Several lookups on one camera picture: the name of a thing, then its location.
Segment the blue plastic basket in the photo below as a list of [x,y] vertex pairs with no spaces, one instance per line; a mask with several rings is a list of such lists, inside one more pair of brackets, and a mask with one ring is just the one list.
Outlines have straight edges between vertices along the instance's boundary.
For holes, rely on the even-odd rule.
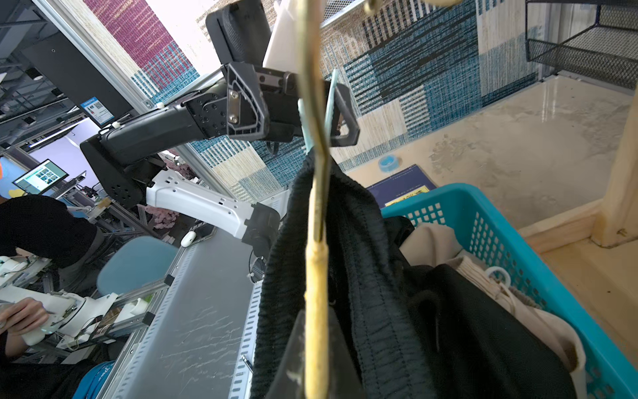
[[383,208],[382,215],[405,216],[415,226],[452,227],[463,248],[490,266],[505,268],[513,286],[567,320],[585,348],[589,399],[638,396],[633,366],[478,188],[449,184]]

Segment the blue chair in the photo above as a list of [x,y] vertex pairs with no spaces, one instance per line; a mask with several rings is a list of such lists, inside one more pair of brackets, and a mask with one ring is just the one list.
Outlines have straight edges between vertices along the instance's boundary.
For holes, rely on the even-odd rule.
[[98,291],[124,294],[163,278],[177,248],[153,237],[137,237],[124,244],[98,275]]

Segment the person's hand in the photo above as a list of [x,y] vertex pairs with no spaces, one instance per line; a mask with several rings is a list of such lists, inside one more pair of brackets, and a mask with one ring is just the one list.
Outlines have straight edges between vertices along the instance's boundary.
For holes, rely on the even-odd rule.
[[42,302],[33,298],[24,298],[15,305],[0,312],[0,334],[9,331],[10,335],[23,335],[46,323],[48,313]]

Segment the dark blue book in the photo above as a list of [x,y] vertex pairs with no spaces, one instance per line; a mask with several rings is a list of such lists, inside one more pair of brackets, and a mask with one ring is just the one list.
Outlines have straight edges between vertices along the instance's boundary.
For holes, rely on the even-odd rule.
[[379,208],[384,208],[420,193],[434,190],[436,185],[416,165],[395,173],[367,188],[375,196]]

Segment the person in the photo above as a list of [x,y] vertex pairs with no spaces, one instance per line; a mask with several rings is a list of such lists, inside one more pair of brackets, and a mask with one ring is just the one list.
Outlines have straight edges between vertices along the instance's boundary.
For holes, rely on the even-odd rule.
[[80,287],[87,274],[82,266],[103,241],[102,231],[73,217],[64,202],[46,195],[0,197],[0,256],[16,256],[20,248],[52,259],[64,290]]
[[113,362],[96,365],[84,359],[74,365],[15,364],[28,346],[21,335],[48,320],[42,302],[27,297],[0,312],[0,398],[94,398],[106,381]]

